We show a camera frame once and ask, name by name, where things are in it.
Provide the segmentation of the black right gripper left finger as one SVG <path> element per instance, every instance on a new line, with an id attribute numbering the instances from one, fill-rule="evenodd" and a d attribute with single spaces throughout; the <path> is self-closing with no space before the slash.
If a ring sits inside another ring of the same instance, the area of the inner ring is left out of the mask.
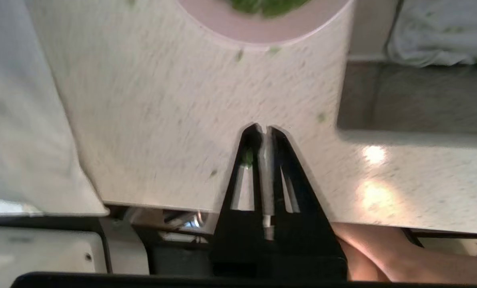
<path id="1" fill-rule="evenodd" d="M 263 142 L 260 126 L 253 123 L 241 133 L 232 163 L 229 182 L 211 241 L 211 264 L 214 275 L 221 277 L 261 277 L 266 271 L 267 244 L 263 225 L 261 163 Z M 253 174 L 253 210 L 232 208 L 240 169 L 250 165 Z"/>

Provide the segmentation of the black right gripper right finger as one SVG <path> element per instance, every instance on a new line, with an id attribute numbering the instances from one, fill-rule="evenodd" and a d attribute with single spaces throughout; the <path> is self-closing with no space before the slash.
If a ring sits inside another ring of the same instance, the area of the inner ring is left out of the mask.
<path id="1" fill-rule="evenodd" d="M 288 137 L 269 128 L 277 278 L 347 278 L 348 262 Z"/>

